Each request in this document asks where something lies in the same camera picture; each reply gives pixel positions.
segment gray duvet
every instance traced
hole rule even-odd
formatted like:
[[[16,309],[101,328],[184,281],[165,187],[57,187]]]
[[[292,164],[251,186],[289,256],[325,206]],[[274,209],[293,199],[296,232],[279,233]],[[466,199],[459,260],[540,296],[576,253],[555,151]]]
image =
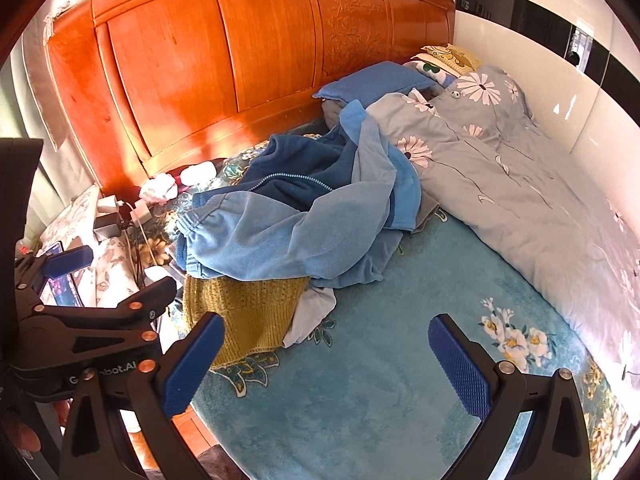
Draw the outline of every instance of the gray duvet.
[[[600,189],[536,126],[524,93],[483,65],[430,102],[367,109],[426,192],[517,269],[575,330],[630,418],[640,415],[640,247]]]

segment teal bedsheet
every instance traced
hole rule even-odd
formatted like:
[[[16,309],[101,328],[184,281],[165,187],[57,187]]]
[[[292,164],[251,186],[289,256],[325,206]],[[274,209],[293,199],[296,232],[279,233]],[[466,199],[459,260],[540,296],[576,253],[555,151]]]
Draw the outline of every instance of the teal bedsheet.
[[[428,345],[443,312],[495,360],[574,372],[594,478],[624,446],[626,414],[577,335],[469,227],[440,215],[404,237],[382,282],[337,290],[309,340],[207,373],[194,408],[251,478],[439,479],[478,425]],[[526,423],[492,478],[505,476]]]

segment pillow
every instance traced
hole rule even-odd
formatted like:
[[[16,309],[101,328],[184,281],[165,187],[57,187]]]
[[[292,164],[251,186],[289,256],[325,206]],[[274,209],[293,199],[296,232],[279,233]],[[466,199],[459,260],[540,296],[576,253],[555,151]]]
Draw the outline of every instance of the pillow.
[[[459,46],[448,44],[447,46],[427,45],[422,48],[427,54],[443,62],[459,75],[474,72],[482,65],[476,56]]]
[[[424,90],[434,84],[417,70],[383,61],[324,85],[314,97],[342,101],[360,101],[363,108],[392,92],[408,94],[413,88]]]
[[[447,70],[440,66],[440,62],[433,56],[429,56],[429,54],[418,54],[415,57],[418,59],[411,60],[408,63],[405,63],[404,66],[416,69],[421,74],[433,79],[443,88],[446,88],[460,77],[460,75],[453,72],[452,69],[449,68]]]

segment white cloth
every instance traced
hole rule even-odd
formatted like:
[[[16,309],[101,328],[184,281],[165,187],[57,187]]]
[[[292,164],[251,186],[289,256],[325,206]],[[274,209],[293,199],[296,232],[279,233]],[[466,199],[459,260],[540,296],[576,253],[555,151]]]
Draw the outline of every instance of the white cloth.
[[[289,348],[295,343],[302,343],[334,307],[335,296],[332,288],[312,286],[305,290],[298,300],[291,326],[282,340],[282,346]]]
[[[178,196],[178,185],[168,173],[158,173],[140,188],[140,198],[147,204],[164,205]]]
[[[207,160],[195,166],[189,166],[182,170],[180,182],[183,186],[194,186],[195,184],[206,184],[211,182],[217,175],[213,162]]]

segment black stripe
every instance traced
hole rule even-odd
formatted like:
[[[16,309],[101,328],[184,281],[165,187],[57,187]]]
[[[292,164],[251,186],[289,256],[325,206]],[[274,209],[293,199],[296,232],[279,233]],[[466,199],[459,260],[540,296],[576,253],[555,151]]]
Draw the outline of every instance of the black stripe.
[[[609,56],[609,51],[596,40],[593,40],[589,59],[587,60],[587,67],[584,69],[584,73],[598,86],[602,85],[602,79],[604,78],[605,70],[607,69]]]
[[[613,56],[609,56],[602,89],[640,126],[640,82]]]
[[[529,0],[456,0],[456,10],[479,16],[535,41],[583,72],[640,126],[640,82],[599,42]],[[572,45],[580,44],[586,65]]]

